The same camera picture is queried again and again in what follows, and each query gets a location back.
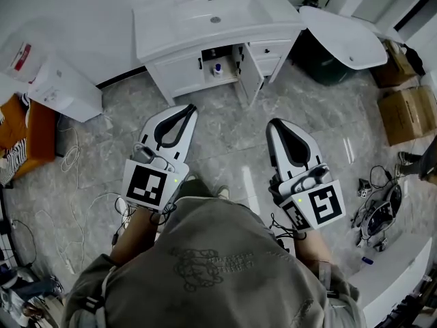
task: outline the tangled wires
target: tangled wires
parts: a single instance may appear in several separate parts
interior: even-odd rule
[[[375,184],[372,182],[372,173],[373,173],[373,170],[376,168],[380,168],[384,172],[384,175],[386,176],[386,179],[387,179],[387,182],[385,184],[378,185],[378,184]],[[383,192],[385,187],[387,187],[389,184],[391,184],[391,186],[394,186],[396,184],[396,178],[393,178],[392,175],[390,174],[390,172],[388,170],[386,170],[382,165],[375,165],[374,167],[372,167],[370,169],[369,183],[372,187],[372,192],[370,193],[369,197],[361,204],[361,206],[356,211],[355,218],[352,220],[352,227],[353,228],[359,228],[361,226],[362,222],[365,220],[365,218],[369,214],[369,210],[371,209],[372,205],[375,202],[374,200],[372,200],[371,197],[378,192]]]
[[[135,211],[136,211],[136,209],[133,208],[133,207],[131,207],[129,204],[126,204],[126,209],[125,209],[125,210],[123,210],[123,211],[119,210],[118,207],[117,207],[117,202],[118,202],[119,199],[122,199],[122,197],[119,196],[119,197],[115,200],[115,202],[114,202],[114,209],[115,209],[115,211],[116,211],[118,214],[120,214],[120,215],[122,216],[122,224],[121,224],[121,226],[118,228],[118,230],[117,230],[116,233],[118,233],[122,227],[124,227],[126,224],[129,223],[130,218],[132,217],[132,215],[134,215],[134,213],[135,213]]]
[[[272,229],[272,227],[278,228],[280,230],[283,230],[284,233],[279,234],[278,236],[276,236],[277,239],[280,238],[292,238],[292,239],[296,239],[297,241],[303,241],[304,239],[306,239],[307,237],[307,233],[304,233],[304,236],[302,238],[298,237],[298,233],[296,230],[293,230],[292,228],[286,228],[284,226],[282,226],[278,221],[276,221],[274,219],[274,214],[271,213],[270,217],[272,218],[272,223],[270,224],[270,226],[268,227],[270,230]]]
[[[161,215],[164,217],[164,221],[162,221],[162,222],[158,222],[158,223],[154,222],[154,221],[152,220],[152,217],[153,217],[156,213],[152,213],[152,214],[150,214],[150,217],[149,217],[149,221],[150,221],[150,223],[151,223],[152,225],[155,225],[155,226],[161,226],[161,225],[164,225],[164,224],[168,221],[168,219],[170,218],[170,215],[172,214],[172,212],[176,210],[176,208],[177,208],[176,204],[174,204],[174,203],[167,203],[167,205],[166,205],[165,208],[164,208],[163,213],[161,214]]]

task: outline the bottle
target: bottle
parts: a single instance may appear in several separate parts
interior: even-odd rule
[[[221,78],[223,76],[223,69],[221,68],[221,64],[216,64],[214,67],[214,76],[216,78]]]

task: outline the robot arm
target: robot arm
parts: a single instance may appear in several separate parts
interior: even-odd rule
[[[173,142],[163,137],[180,121]],[[131,203],[161,212],[185,180],[184,163],[197,121],[194,105],[170,107],[144,125],[132,156],[124,167],[122,197]]]
[[[320,228],[346,214],[338,180],[323,163],[315,139],[299,126],[272,119],[266,129],[276,174],[269,192],[298,232]]]

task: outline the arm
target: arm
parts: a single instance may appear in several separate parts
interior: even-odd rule
[[[144,208],[135,211],[109,256],[118,266],[123,266],[153,246],[158,226],[150,223],[151,214],[151,211]],[[160,215],[152,215],[154,223],[158,223],[159,219]]]
[[[345,280],[339,268],[334,264],[331,252],[318,230],[307,232],[303,241],[294,241],[296,257],[326,286],[332,290],[330,305],[325,310],[324,327],[366,327],[363,312],[358,308],[358,290]],[[320,263],[330,267],[330,275],[320,278]]]
[[[151,211],[138,208],[129,226],[120,236],[110,256],[101,255],[93,261],[77,279],[68,295],[64,310],[62,327],[69,327],[70,320],[81,320],[83,308],[81,302],[86,297],[100,297],[103,280],[112,267],[123,266],[140,253],[150,249],[155,241],[157,226],[150,223]],[[160,215],[154,215],[152,221],[158,223]]]
[[[307,232],[307,237],[302,241],[294,241],[296,257],[305,265],[318,261],[333,264],[333,257],[318,230]]]

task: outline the red label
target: red label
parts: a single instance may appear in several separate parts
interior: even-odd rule
[[[16,62],[16,65],[14,67],[14,69],[17,72],[19,72],[21,70],[21,68],[23,67],[23,64],[26,62],[26,59],[27,59],[27,56],[29,56],[29,52],[30,52],[31,47],[32,46],[30,44],[26,44],[25,50],[23,51],[23,54],[21,55],[18,62]]]

